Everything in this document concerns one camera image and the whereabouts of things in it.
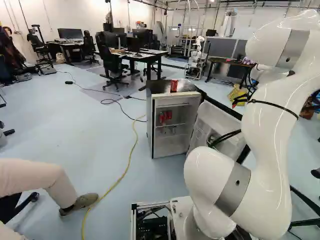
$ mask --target light blue floor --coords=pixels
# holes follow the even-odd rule
[[[138,69],[142,68],[143,64],[138,64]],[[57,65],[56,69],[72,73],[84,88],[105,81],[97,74],[65,64]],[[167,77],[183,77],[184,70],[169,70],[173,74]],[[1,120],[6,123],[6,129],[14,128],[16,133],[8,138],[8,145],[0,149],[0,157],[60,164],[79,194],[103,194],[127,164],[130,148],[135,141],[132,121],[121,113],[117,104],[101,105],[76,85],[65,85],[69,79],[68,74],[58,72],[34,76],[30,81],[3,89],[8,105],[0,109]],[[219,87],[215,84],[203,81],[196,84],[211,97],[220,98],[221,102],[228,101],[222,90],[217,91]],[[144,91],[132,96],[146,97]],[[146,112],[144,101],[124,99],[120,103],[133,118]],[[131,203],[166,201],[188,195],[183,177],[185,156],[152,160],[146,124],[138,122],[136,129],[139,142],[132,155],[130,170],[120,185],[91,211],[85,228],[88,240],[128,240]],[[299,119],[288,150],[290,183],[318,204],[320,183],[311,176],[310,170],[320,167],[319,136],[320,121]],[[253,168],[254,157],[250,154],[244,164]],[[58,206],[45,191],[39,192],[39,202],[33,208],[28,206],[9,225],[31,240],[81,239],[85,212],[77,212],[61,220]],[[315,217],[297,197],[294,196],[292,201],[294,220]],[[316,240],[320,236],[320,231],[315,227],[296,227],[292,231],[303,240]],[[296,238],[287,233],[282,239]]]

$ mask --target soda can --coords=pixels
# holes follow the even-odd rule
[[[178,80],[171,80],[171,93],[176,93],[178,88]]]

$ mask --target shoe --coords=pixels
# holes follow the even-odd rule
[[[61,217],[70,215],[74,211],[77,211],[79,209],[84,209],[87,207],[90,207],[92,204],[94,204],[99,199],[99,195],[97,193],[87,193],[85,195],[79,196],[75,203],[73,204],[73,208],[69,211],[65,211],[62,208],[59,209],[59,213]]]

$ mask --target office chair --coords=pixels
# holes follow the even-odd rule
[[[106,85],[102,87],[103,90],[106,89],[106,87],[109,87],[111,85],[115,85],[115,88],[117,91],[119,91],[118,85],[126,85],[128,87],[129,83],[127,82],[121,82],[121,79],[123,77],[126,77],[125,75],[122,75],[122,72],[126,71],[124,69],[128,69],[129,66],[127,64],[122,64],[122,59],[119,55],[112,54],[109,50],[108,44],[105,41],[104,32],[97,32],[95,35],[95,40],[97,47],[100,52],[100,57],[103,60],[103,67],[105,71],[104,74],[100,74],[101,77],[109,79],[109,81],[106,82]],[[109,71],[113,74],[116,74],[118,76],[111,77],[109,75]]]
[[[82,53],[84,58],[86,56],[90,56],[90,59],[88,60],[88,63],[90,64],[92,63],[100,64],[99,61],[95,59],[95,51],[96,51],[96,47],[94,44],[94,39],[90,35],[90,32],[88,30],[85,30],[84,37],[83,37]]]
[[[160,41],[158,41],[158,37],[156,34],[152,35],[152,42],[150,43],[151,48],[150,49],[154,49],[154,50],[159,50],[160,49]],[[155,71],[155,73],[158,73],[158,69],[155,68],[154,64],[151,65],[151,71]],[[143,69],[143,76],[145,77],[147,74],[147,69],[144,68]]]
[[[31,42],[31,46],[33,48],[33,51],[36,53],[39,60],[36,60],[38,64],[49,64],[53,68],[53,64],[51,62],[51,58],[49,55],[49,49],[47,48],[47,45],[44,44],[37,35],[33,35],[32,32],[29,32],[26,36],[26,40]]]
[[[20,213],[30,202],[34,203],[39,199],[39,193],[31,193],[26,200],[24,200],[20,205],[17,206],[20,193],[16,193],[10,196],[4,196],[0,198],[0,221],[6,224],[11,219],[13,219],[18,213]]]

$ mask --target yellow bag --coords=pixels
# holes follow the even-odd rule
[[[246,89],[245,87],[242,87],[240,89],[240,85],[238,83],[236,83],[235,85],[233,85],[232,91],[228,94],[228,98],[231,101],[231,103],[233,103],[236,97],[239,97],[239,96],[241,96],[243,94],[247,94],[247,93],[248,93],[248,89]],[[241,101],[241,102],[238,102],[235,106],[244,106],[244,105],[245,105],[245,102]]]

